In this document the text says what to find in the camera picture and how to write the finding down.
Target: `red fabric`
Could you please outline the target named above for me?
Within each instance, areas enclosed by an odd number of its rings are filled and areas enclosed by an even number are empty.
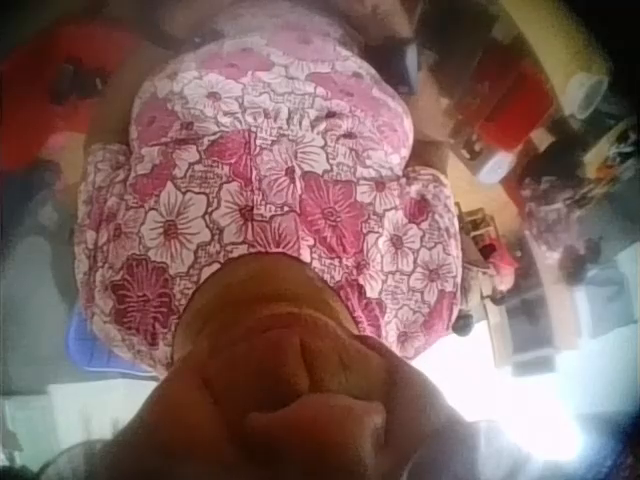
[[[2,170],[26,168],[56,133],[85,133],[95,100],[57,107],[49,89],[66,58],[112,72],[135,46],[130,33],[98,22],[66,24],[38,36],[2,65]]]

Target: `white flower print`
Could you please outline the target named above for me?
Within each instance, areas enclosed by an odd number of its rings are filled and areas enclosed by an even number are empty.
[[[263,128],[287,126],[289,109],[286,105],[271,100],[268,93],[259,96],[247,95],[244,98],[244,108],[249,125]]]
[[[133,172],[135,175],[150,173],[153,167],[160,163],[163,147],[143,147],[140,154],[133,154]]]
[[[411,273],[421,239],[420,229],[409,223],[402,211],[388,212],[384,216],[383,232],[378,240],[382,253],[382,270]]]
[[[328,144],[344,146],[358,154],[380,149],[379,139],[357,115],[336,115],[327,120],[325,135]]]
[[[388,275],[385,279],[380,298],[388,308],[397,310],[410,300],[409,279],[401,273]]]
[[[165,262],[173,274],[186,272],[198,245],[211,240],[211,231],[202,218],[206,208],[206,195],[183,194],[173,183],[167,183],[158,209],[147,213],[141,229],[149,257]]]
[[[223,227],[222,243],[244,243],[252,238],[254,199],[251,190],[239,182],[222,186],[220,205],[212,213],[212,221]]]
[[[256,77],[269,84],[277,95],[315,95],[315,85],[305,80],[290,78],[285,67],[275,67],[269,72],[258,72]]]
[[[321,147],[316,137],[301,136],[296,141],[283,137],[272,148],[265,149],[256,162],[265,198],[276,205],[297,207],[301,173],[322,174],[330,168]]]
[[[138,250],[140,239],[140,225],[144,220],[143,208],[132,208],[118,215],[122,204],[113,200],[112,205],[107,202],[106,216],[113,213],[113,218],[106,219],[98,235],[98,244],[107,244],[109,261],[115,268],[120,268],[127,255]]]
[[[190,107],[220,120],[240,112],[238,101],[242,96],[242,85],[210,73],[187,84],[184,95]]]
[[[152,85],[158,97],[163,98],[169,93],[180,93],[189,83],[199,78],[197,69],[179,71],[175,75],[161,75],[153,80]]]
[[[109,289],[109,282],[114,280],[113,270],[109,264],[105,264],[102,268],[99,268],[96,272],[95,278],[95,308],[97,308],[101,314],[110,316],[111,308],[113,307],[113,295]]]
[[[372,203],[373,209],[379,214],[397,208],[400,202],[398,183],[393,181],[359,182],[357,195],[359,201]]]
[[[451,292],[455,289],[456,274],[454,258],[442,245],[431,250],[421,248],[416,269],[409,277],[409,286],[423,292],[426,302],[434,302],[438,291]]]
[[[171,149],[171,158],[175,163],[173,174],[177,178],[184,177],[189,169],[189,165],[200,160],[198,147],[193,144],[175,142],[169,148]]]
[[[385,340],[403,358],[414,358],[420,354],[425,344],[422,324],[425,316],[407,306],[401,307],[394,321],[385,328]]]
[[[364,239],[364,260],[356,265],[358,280],[364,285],[367,297],[379,298],[384,274],[382,273],[382,254],[378,248],[378,235],[368,234]]]

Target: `hand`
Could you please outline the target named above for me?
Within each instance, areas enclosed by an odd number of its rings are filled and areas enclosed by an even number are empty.
[[[330,0],[368,45],[411,38],[415,22],[401,0]]]
[[[464,424],[442,393],[420,371],[372,337],[356,337],[389,365],[390,388],[384,447],[379,459],[382,478],[402,478],[428,438],[441,429]]]
[[[172,0],[160,12],[160,26],[171,35],[189,39],[211,24],[234,0]]]

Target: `pink flower print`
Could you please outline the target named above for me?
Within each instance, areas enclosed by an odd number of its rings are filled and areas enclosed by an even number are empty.
[[[406,305],[410,300],[407,276],[401,273],[387,275],[380,292],[380,298],[390,309],[398,310]]]
[[[407,217],[407,220],[416,225],[420,225],[431,215],[431,202],[423,195],[418,197],[408,196],[402,206],[402,211],[404,212],[404,216]]]
[[[294,213],[272,217],[268,222],[254,222],[253,246],[260,252],[300,252],[300,227]]]
[[[249,72],[268,72],[273,62],[250,47],[233,52],[216,52],[198,61],[201,70],[208,70],[229,80],[238,81]]]
[[[369,298],[379,298],[384,274],[382,273],[382,254],[378,248],[378,235],[368,234],[364,239],[364,255],[356,261],[355,272],[364,285]]]
[[[258,128],[284,128],[289,120],[289,108],[275,103],[268,93],[244,98],[244,116],[249,125]]]
[[[144,220],[144,209],[125,209],[120,213],[120,209],[126,207],[119,200],[115,201],[114,207],[117,209],[113,212],[115,215],[107,214],[100,227],[98,244],[107,245],[109,261],[113,263],[114,268],[118,269],[129,253],[138,250],[140,243],[138,235]],[[111,205],[107,203],[106,210],[110,209]]]
[[[140,203],[146,204],[165,189],[171,179],[172,171],[173,165],[170,162],[155,165],[148,174],[134,177],[131,192]]]
[[[137,146],[148,147],[169,140],[169,134],[180,123],[180,117],[171,110],[166,100],[155,96],[142,103],[133,118],[137,132]]]
[[[212,221],[222,228],[222,243],[244,243],[253,236],[255,202],[251,190],[238,182],[227,183],[220,189],[220,205],[212,213]]]
[[[325,180],[317,173],[302,176],[300,217],[304,228],[329,257],[351,257],[362,249],[367,215],[356,200],[353,182]]]
[[[221,118],[239,113],[242,85],[215,73],[204,75],[184,87],[189,107],[221,121]]]
[[[235,130],[223,133],[211,142],[204,151],[204,161],[231,165],[231,176],[248,188],[252,183],[253,159],[257,152],[256,134],[251,130]]]
[[[385,148],[394,153],[408,152],[411,148],[411,132],[407,132],[403,116],[395,112],[395,115],[379,115],[375,117],[374,128],[377,138]]]
[[[427,338],[424,349],[449,333],[454,318],[458,315],[459,299],[457,292],[440,290],[433,305],[427,312],[424,330]]]
[[[414,359],[424,351],[426,343],[423,323],[425,316],[407,306],[401,307],[385,331],[386,341],[401,357]]]
[[[362,181],[358,183],[358,201],[373,205],[378,214],[398,207],[400,203],[400,190],[397,182],[376,180]]]
[[[330,72],[331,62],[339,56],[335,42],[307,31],[283,29],[267,44],[274,48],[273,61],[286,66],[289,75],[299,79],[311,72]]]
[[[420,229],[409,223],[401,211],[387,212],[384,216],[383,232],[378,240],[378,247],[382,252],[382,270],[411,273],[421,240]]]
[[[184,70],[178,72],[172,72],[167,75],[160,75],[151,82],[151,87],[155,90],[158,97],[164,98],[167,95],[174,93],[180,94],[185,85],[191,83],[191,81],[200,77],[200,74],[195,70]]]
[[[383,115],[382,111],[389,109],[373,94],[370,81],[359,72],[351,75],[337,72],[311,73],[307,75],[307,80],[329,92],[333,100],[341,100],[370,115]]]
[[[110,289],[116,326],[157,348],[160,336],[169,331],[178,316],[167,266],[142,255],[131,255],[122,277],[111,282]]]
[[[357,115],[336,115],[326,121],[327,143],[338,145],[358,155],[367,150],[381,150],[380,140]]]
[[[96,187],[111,187],[115,183],[123,182],[129,172],[131,153],[124,145],[94,145],[89,151],[89,158],[93,168],[88,170],[90,185]]]
[[[172,274],[186,272],[198,245],[211,240],[211,231],[202,218],[206,208],[206,195],[183,194],[173,183],[167,183],[158,208],[147,213],[141,229],[149,257],[165,262]]]
[[[323,173],[329,170],[327,154],[313,139],[298,142],[286,137],[265,149],[256,162],[261,177],[261,187],[268,202],[275,205],[298,207],[303,171]]]
[[[457,269],[454,258],[442,245],[418,252],[416,268],[409,277],[409,286],[423,292],[426,302],[433,302],[438,292],[453,291],[457,284]]]
[[[364,287],[353,279],[344,279],[335,286],[336,293],[353,316],[360,332],[382,338],[382,322],[386,305],[379,298],[368,298]]]
[[[167,149],[169,150],[168,153],[175,165],[173,175],[176,178],[184,177],[191,164],[200,160],[200,152],[192,140],[174,140],[167,146]]]
[[[269,37],[267,45],[306,62],[330,62],[336,58],[330,39],[298,29],[283,29]]]
[[[94,308],[96,308],[101,315],[108,317],[111,317],[111,309],[113,308],[111,282],[114,280],[114,277],[114,271],[111,265],[105,264],[102,268],[98,268],[94,284],[92,285]]]

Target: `red object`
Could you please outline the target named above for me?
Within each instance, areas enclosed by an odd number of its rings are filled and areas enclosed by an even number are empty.
[[[533,65],[520,64],[509,89],[477,127],[488,144],[509,152],[517,149],[547,117],[553,98]]]
[[[456,110],[488,145],[515,151],[553,108],[546,80],[510,45],[491,41]]]
[[[113,72],[137,43],[131,33],[87,21],[54,27],[14,52],[2,65],[0,169],[28,167],[52,135],[86,133],[95,100],[71,100],[62,107],[49,100],[67,58]]]
[[[491,112],[518,74],[520,57],[509,46],[491,41],[471,74],[469,91],[456,110],[465,124],[475,128]]]

